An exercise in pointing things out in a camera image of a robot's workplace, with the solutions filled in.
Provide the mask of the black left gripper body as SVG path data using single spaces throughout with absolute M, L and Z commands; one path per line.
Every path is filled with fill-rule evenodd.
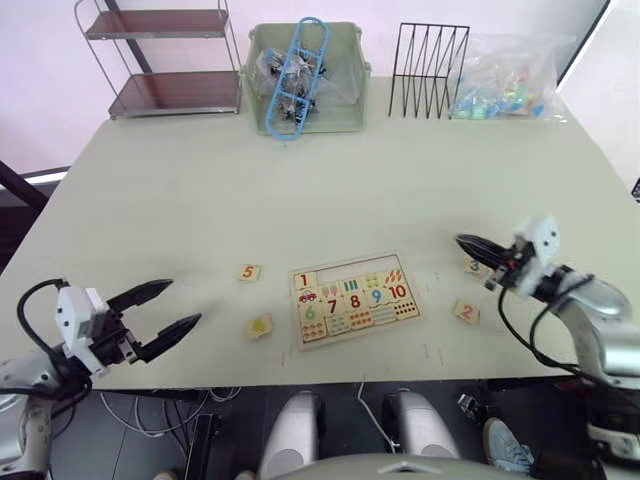
M 106 311 L 97 314 L 91 330 L 90 351 L 104 367 L 151 361 L 143 345 L 124 324 L 123 312 L 131 307 L 133 304 L 108 305 Z

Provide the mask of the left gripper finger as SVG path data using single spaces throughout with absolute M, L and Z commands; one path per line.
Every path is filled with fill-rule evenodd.
M 110 310 L 122 313 L 133 306 L 141 306 L 156 298 L 172 284 L 172 279 L 151 280 L 116 295 L 107 301 L 107 305 Z
M 177 320 L 161 330 L 154 340 L 138 347 L 138 359 L 144 362 L 151 362 L 161 356 L 188 335 L 201 318 L 202 314 L 197 313 Z

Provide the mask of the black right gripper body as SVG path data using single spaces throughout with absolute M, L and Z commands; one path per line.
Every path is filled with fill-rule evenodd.
M 499 257 L 497 266 L 486 280 L 486 288 L 497 286 L 514 288 L 525 275 L 525 268 L 534 257 L 534 247 L 530 241 L 515 240 Z

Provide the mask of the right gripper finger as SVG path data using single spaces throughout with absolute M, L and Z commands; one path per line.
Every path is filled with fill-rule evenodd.
M 507 251 L 506 247 L 472 234 L 458 234 L 455 241 L 469 256 L 502 256 Z
M 496 270 L 502 263 L 505 248 L 496 244 L 465 244 L 462 250 L 478 263 Z

